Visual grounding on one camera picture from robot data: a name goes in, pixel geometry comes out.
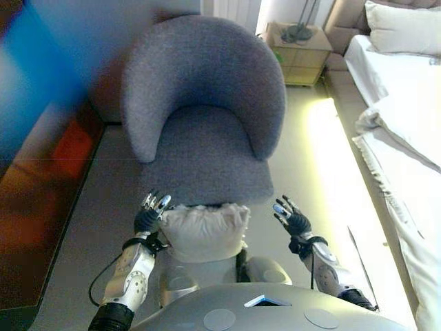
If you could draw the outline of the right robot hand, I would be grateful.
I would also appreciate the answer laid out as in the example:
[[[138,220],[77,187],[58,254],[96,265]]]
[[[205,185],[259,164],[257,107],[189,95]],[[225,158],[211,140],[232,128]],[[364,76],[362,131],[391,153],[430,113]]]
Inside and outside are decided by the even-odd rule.
[[[309,219],[286,195],[282,195],[281,199],[276,199],[272,208],[274,217],[291,236],[301,237],[311,232]]]

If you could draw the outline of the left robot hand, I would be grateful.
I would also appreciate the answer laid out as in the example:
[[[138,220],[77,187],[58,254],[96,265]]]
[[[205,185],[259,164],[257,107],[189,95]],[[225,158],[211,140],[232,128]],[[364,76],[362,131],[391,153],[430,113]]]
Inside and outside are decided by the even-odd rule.
[[[159,223],[163,218],[163,213],[172,197],[169,194],[159,196],[159,191],[151,189],[141,202],[141,209],[137,212],[134,219],[134,233],[149,232],[155,233],[159,229]]]

